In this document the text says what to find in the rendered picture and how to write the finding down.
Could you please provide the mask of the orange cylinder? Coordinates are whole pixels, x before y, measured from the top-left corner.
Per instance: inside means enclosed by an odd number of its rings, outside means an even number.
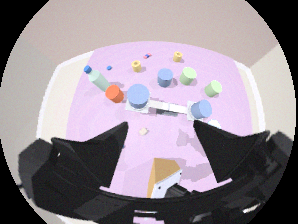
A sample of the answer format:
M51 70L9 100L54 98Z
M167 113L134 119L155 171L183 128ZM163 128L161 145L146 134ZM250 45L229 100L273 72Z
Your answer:
M124 99L124 92L121 92L121 89L116 85L110 85L108 89L105 91L106 99L110 99L113 103L121 103L122 99Z

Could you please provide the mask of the pale blue round disc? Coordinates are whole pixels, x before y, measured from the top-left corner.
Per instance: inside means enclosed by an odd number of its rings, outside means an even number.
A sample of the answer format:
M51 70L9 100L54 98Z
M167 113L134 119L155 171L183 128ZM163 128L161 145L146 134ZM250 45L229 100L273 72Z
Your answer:
M214 127L218 127L218 128L221 129L220 121L217 121L217 120L209 120L209 121L208 121L208 124L210 124L210 125L214 125Z

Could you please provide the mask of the yellow cylinder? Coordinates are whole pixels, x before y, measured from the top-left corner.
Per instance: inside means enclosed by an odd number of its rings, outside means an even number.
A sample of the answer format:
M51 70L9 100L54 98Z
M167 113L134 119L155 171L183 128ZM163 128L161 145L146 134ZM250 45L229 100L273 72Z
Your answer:
M174 52L173 55L173 61L176 61L176 63L180 63L181 59L182 59L182 53L180 51Z
M134 60L132 61L132 67L134 72L140 72L141 71L141 64L140 60Z

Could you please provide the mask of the blue cup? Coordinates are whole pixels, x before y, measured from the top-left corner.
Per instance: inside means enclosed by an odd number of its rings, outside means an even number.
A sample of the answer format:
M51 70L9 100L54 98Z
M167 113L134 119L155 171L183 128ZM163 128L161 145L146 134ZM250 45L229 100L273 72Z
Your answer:
M192 104L192 107L190 107L190 113L192 113L194 119L204 119L204 117L209 117L212 112L212 105L205 99Z
M149 101L149 88L146 85L134 84L126 91L126 96L134 109L145 108Z
M158 71L157 84L160 85L161 88L168 88L173 76L172 69L161 68L160 71Z

